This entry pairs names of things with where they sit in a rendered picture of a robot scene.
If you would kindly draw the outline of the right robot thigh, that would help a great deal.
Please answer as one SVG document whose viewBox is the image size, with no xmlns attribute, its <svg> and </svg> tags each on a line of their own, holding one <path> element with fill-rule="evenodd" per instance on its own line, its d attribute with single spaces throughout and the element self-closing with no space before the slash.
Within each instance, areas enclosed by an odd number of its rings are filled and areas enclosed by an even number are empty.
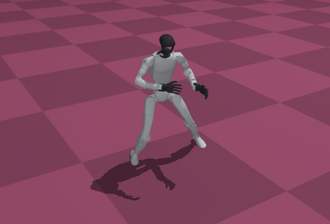
<svg viewBox="0 0 330 224">
<path fill-rule="evenodd" d="M 150 140 L 150 132 L 154 120 L 154 113 L 156 107 L 155 95 L 151 94 L 144 100 L 143 111 L 143 127 L 142 127 L 142 142 L 148 142 Z"/>
</svg>

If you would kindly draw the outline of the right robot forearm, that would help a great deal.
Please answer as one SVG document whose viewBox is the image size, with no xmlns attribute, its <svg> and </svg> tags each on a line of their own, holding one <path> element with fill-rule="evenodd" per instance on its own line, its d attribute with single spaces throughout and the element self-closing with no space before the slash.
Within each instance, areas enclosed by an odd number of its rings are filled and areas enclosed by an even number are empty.
<svg viewBox="0 0 330 224">
<path fill-rule="evenodd" d="M 135 83 L 140 86 L 140 87 L 143 87 L 143 89 L 150 89 L 150 90 L 162 90 L 161 87 L 162 85 L 161 84 L 157 84 L 157 83 L 152 83 L 152 82 L 148 82 L 148 81 L 145 81 L 141 78 L 137 78 L 135 80 Z"/>
</svg>

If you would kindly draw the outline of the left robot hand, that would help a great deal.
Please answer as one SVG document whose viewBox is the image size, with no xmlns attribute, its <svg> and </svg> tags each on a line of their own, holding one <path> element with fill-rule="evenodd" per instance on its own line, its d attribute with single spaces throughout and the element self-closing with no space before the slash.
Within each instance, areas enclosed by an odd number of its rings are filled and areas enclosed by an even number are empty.
<svg viewBox="0 0 330 224">
<path fill-rule="evenodd" d="M 205 88 L 205 85 L 200 85 L 198 83 L 193 83 L 195 85 L 195 90 L 199 91 L 201 94 L 205 96 L 205 99 L 208 97 L 208 89 Z"/>
</svg>

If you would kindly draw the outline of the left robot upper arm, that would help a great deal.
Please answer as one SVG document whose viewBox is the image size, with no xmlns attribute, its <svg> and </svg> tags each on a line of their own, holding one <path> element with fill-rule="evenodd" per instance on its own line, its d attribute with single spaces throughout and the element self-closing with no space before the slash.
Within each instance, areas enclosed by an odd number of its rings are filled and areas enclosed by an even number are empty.
<svg viewBox="0 0 330 224">
<path fill-rule="evenodd" d="M 175 52 L 175 55 L 177 57 L 177 62 L 180 64 L 180 66 L 184 70 L 183 74 L 185 75 L 185 77 L 187 77 L 189 74 L 191 74 L 191 71 L 189 69 L 189 65 L 188 65 L 185 57 L 182 55 L 181 52 Z"/>
</svg>

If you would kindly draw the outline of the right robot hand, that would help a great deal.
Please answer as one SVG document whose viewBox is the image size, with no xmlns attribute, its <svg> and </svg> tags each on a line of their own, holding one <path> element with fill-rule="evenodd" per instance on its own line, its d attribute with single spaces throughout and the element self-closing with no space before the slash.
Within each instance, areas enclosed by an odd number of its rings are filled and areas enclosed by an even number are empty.
<svg viewBox="0 0 330 224">
<path fill-rule="evenodd" d="M 174 93 L 174 94 L 178 94 L 177 92 L 173 92 L 173 91 L 178 91 L 178 92 L 181 92 L 180 90 L 176 90 L 176 89 L 182 89 L 180 87 L 174 87 L 174 86 L 182 86 L 182 85 L 179 85 L 179 84 L 172 84 L 172 83 L 177 83 L 177 81 L 172 81 L 170 83 L 167 83 L 167 84 L 161 84 L 162 87 L 161 89 L 162 90 L 158 90 L 158 91 L 166 91 L 168 93 Z M 173 88 L 176 88 L 176 89 L 173 89 Z"/>
</svg>

